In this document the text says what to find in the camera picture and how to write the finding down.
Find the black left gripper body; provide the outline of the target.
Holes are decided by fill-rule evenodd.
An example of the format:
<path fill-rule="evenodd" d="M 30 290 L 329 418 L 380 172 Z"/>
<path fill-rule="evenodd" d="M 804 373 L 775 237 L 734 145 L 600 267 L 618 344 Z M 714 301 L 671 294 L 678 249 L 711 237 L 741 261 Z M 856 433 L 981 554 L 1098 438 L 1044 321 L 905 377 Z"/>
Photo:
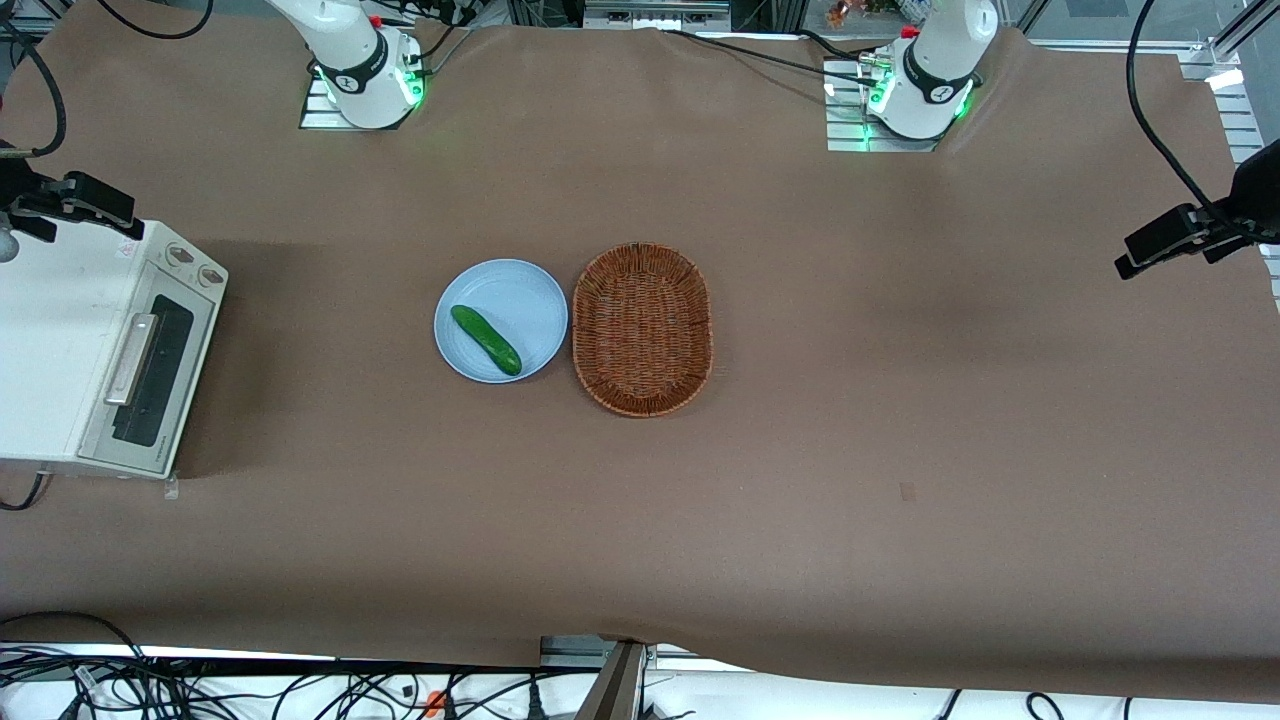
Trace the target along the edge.
<path fill-rule="evenodd" d="M 1247 158 L 1231 179 L 1226 197 L 1228 218 L 1244 231 L 1279 242 L 1279 141 Z"/>

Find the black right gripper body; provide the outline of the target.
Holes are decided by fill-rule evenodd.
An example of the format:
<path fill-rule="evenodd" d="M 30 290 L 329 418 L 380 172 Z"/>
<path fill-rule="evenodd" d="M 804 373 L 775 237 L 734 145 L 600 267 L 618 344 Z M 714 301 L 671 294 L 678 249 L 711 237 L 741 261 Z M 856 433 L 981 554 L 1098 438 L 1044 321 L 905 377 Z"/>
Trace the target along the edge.
<path fill-rule="evenodd" d="M 64 183 L 64 178 L 33 170 L 22 151 L 1 151 L 3 215 L 61 217 Z"/>

